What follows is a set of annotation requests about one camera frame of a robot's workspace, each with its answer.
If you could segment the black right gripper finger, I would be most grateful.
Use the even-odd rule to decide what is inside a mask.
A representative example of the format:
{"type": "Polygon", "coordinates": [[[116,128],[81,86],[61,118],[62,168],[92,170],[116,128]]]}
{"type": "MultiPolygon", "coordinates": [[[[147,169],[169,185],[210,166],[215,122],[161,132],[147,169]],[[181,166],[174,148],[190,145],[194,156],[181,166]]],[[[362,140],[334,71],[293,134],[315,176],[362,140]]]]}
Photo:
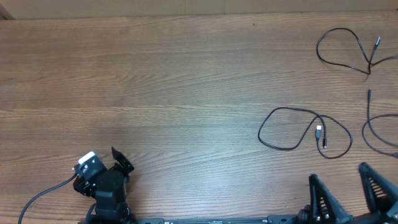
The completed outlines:
{"type": "Polygon", "coordinates": [[[397,186],[384,178],[366,162],[360,163],[358,171],[368,210],[371,213],[397,212],[397,186]]]}
{"type": "Polygon", "coordinates": [[[353,216],[344,209],[317,174],[311,174],[308,180],[310,187],[309,223],[344,224],[353,221],[353,216]]]}

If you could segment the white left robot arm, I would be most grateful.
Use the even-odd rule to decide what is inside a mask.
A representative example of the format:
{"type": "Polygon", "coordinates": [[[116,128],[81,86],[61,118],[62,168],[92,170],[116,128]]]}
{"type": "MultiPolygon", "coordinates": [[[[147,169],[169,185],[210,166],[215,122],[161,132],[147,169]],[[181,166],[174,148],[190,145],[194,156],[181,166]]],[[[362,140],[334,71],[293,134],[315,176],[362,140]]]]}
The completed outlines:
{"type": "Polygon", "coordinates": [[[74,175],[66,181],[32,197],[22,209],[18,223],[22,223],[28,207],[39,197],[72,182],[78,193],[92,197],[95,203],[89,208],[85,223],[137,223],[127,202],[126,184],[134,166],[121,152],[114,147],[111,154],[116,161],[107,168],[94,151],[80,157],[73,167],[74,175]]]}

